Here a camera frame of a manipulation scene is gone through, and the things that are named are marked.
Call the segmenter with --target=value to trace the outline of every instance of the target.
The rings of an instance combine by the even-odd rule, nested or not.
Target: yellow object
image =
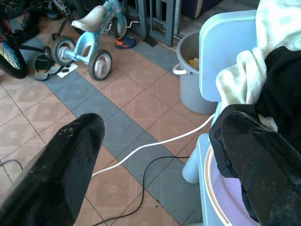
[[[193,60],[189,60],[189,65],[195,69],[198,69],[198,58],[194,58]]]

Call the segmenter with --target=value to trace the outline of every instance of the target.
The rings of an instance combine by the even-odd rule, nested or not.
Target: light blue tricycle
[[[58,37],[51,48],[51,57],[63,66],[73,61],[88,65],[89,75],[95,80],[106,79],[112,69],[112,56],[99,49],[104,31],[113,30],[115,37],[123,37],[127,32],[127,19],[118,0],[107,0],[103,6],[96,6],[88,15],[74,20],[72,26],[85,31],[75,44],[70,37]]]

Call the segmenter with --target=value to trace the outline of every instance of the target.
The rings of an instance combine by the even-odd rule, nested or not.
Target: gray bucket
[[[186,35],[178,44],[177,57],[179,63],[174,66],[173,73],[180,75],[180,95],[183,104],[199,114],[212,114],[217,103],[205,100],[199,89],[199,72],[189,65],[189,60],[199,58],[199,33]]]

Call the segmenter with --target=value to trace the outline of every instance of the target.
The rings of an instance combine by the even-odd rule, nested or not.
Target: tricycle seat
[[[103,21],[106,9],[103,6],[96,6],[91,12],[80,20],[74,20],[72,26],[86,32],[96,32]]]

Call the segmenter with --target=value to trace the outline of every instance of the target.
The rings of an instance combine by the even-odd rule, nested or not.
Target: white cable
[[[138,24],[138,23],[140,23],[139,21],[131,21],[130,22],[130,25],[129,26],[126,26],[126,28],[131,28],[131,26],[132,26],[132,23],[136,23],[136,24]]]
[[[97,174],[103,173],[103,172],[105,172],[105,171],[108,171],[108,170],[111,170],[111,169],[113,169],[113,168],[115,168],[115,167],[120,166],[122,163],[124,163],[126,160],[128,160],[129,157],[131,157],[133,154],[135,154],[136,152],[138,152],[138,151],[139,151],[140,149],[142,149],[142,148],[145,148],[145,147],[151,147],[151,146],[156,146],[156,145],[162,145],[162,144],[165,144],[165,143],[168,143],[168,142],[171,142],[171,141],[174,141],[174,140],[183,138],[183,137],[185,137],[185,136],[188,136],[188,135],[190,135],[190,134],[192,134],[192,133],[195,133],[195,132],[199,131],[200,129],[202,129],[204,126],[206,126],[206,125],[209,123],[209,121],[214,117],[214,115],[215,115],[215,114],[211,115],[211,116],[210,116],[210,117],[209,117],[209,118],[208,118],[201,126],[197,127],[196,129],[194,129],[194,130],[192,130],[192,131],[190,131],[190,132],[188,132],[188,133],[185,133],[185,134],[180,135],[180,136],[178,136],[178,137],[171,138],[171,139],[169,139],[169,140],[165,140],[165,141],[161,141],[161,142],[157,142],[157,143],[153,143],[153,144],[148,144],[148,145],[143,145],[143,146],[141,146],[141,147],[136,148],[136,149],[133,150],[127,157],[125,157],[123,160],[121,160],[121,161],[120,161],[119,163],[117,163],[116,165],[110,166],[110,167],[108,167],[108,168],[102,169],[101,171],[98,171],[98,172],[92,174],[92,178],[93,178],[94,176],[96,176]]]

